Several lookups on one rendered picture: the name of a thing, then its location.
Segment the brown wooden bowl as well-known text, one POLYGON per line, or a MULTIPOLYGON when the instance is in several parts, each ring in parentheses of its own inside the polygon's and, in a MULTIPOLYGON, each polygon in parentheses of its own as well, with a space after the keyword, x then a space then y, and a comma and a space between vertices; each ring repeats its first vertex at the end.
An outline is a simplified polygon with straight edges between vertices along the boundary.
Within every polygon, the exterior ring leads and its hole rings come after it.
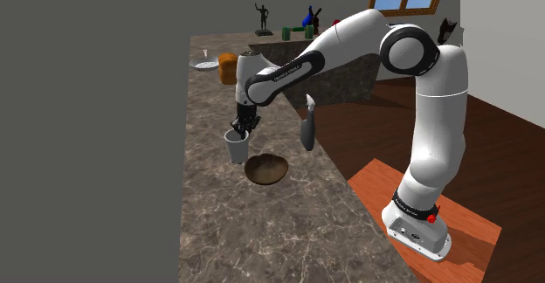
POLYGON ((284 178, 289 169, 286 159, 273 154, 254 155, 245 163, 245 176, 258 185, 272 185, 284 178))

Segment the brown bread loaf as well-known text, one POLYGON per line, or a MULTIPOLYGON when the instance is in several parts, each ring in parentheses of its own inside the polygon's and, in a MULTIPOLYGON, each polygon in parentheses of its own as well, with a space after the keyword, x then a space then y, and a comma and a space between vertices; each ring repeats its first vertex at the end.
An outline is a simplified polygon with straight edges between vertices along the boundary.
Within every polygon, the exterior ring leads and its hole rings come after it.
POLYGON ((222 53, 218 57, 220 82, 224 85, 237 84, 238 56, 234 53, 222 53))

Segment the red wooden robot stand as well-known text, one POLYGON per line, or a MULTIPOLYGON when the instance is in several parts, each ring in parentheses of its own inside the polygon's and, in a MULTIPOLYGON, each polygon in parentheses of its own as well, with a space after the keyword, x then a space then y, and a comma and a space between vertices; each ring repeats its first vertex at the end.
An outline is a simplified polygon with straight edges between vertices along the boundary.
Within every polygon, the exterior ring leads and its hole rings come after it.
MULTIPOLYGON (((348 180, 348 184, 375 219, 382 234, 382 209, 390 202, 403 173, 374 159, 348 180)), ((438 199, 439 216, 452 237, 452 248, 439 262, 426 258, 394 238, 389 241, 420 283, 481 283, 501 228, 448 197, 438 199)))

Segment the black human statuette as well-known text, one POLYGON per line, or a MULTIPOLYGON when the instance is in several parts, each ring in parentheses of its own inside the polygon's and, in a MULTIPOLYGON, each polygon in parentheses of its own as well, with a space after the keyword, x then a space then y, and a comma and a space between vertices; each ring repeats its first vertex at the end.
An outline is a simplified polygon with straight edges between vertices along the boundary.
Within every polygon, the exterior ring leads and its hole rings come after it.
POLYGON ((255 31, 256 35, 260 37, 272 36, 273 33, 267 29, 269 10, 263 4, 260 7, 258 7, 257 4, 254 4, 254 7, 260 12, 260 29, 255 31))

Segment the silver pan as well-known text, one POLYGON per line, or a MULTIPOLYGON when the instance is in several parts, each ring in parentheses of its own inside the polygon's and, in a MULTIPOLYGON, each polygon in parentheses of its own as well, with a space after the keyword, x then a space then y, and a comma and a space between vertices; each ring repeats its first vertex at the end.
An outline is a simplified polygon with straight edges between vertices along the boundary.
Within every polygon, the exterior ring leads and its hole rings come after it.
POLYGON ((210 55, 207 49, 203 49, 203 56, 191 60, 190 67, 199 72, 217 70, 219 67, 218 57, 210 55))

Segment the grey spray bottle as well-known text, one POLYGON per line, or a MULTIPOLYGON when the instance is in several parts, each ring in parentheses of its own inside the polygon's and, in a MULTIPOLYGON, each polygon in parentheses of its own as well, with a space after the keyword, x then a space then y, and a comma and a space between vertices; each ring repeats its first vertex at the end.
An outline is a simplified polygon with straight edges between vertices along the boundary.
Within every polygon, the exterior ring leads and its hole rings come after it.
POLYGON ((315 140, 315 124, 314 124, 314 107, 315 101, 311 95, 306 95, 307 101, 307 118, 302 121, 300 126, 300 141, 306 151, 314 149, 315 140))

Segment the green dumbbell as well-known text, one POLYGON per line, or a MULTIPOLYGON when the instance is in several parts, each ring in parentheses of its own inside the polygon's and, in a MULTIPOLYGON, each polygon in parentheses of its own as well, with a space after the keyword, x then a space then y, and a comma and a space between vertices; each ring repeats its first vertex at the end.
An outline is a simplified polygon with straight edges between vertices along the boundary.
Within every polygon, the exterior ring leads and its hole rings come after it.
POLYGON ((284 41, 289 41, 291 39, 291 34, 296 32, 303 32, 305 39, 314 38, 314 27, 311 24, 298 27, 283 26, 281 30, 281 38, 284 41))

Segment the white cup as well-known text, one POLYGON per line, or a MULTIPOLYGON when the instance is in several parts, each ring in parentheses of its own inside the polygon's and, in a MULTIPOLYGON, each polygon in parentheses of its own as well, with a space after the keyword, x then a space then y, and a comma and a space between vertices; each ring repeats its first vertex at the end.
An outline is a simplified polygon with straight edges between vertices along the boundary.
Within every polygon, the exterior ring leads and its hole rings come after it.
POLYGON ((231 162, 242 164, 248 159, 249 134, 247 131, 240 134, 230 129, 225 132, 224 140, 231 162))

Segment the black and brown figure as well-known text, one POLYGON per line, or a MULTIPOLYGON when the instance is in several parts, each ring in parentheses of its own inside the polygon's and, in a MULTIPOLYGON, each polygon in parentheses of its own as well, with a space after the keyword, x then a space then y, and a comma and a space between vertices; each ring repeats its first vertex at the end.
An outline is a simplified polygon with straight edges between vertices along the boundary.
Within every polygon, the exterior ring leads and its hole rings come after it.
POLYGON ((446 17, 442 21, 439 27, 439 34, 437 38, 439 45, 444 45, 447 42, 447 40, 450 38, 450 36, 454 32, 457 24, 458 24, 457 22, 451 21, 448 17, 446 17))

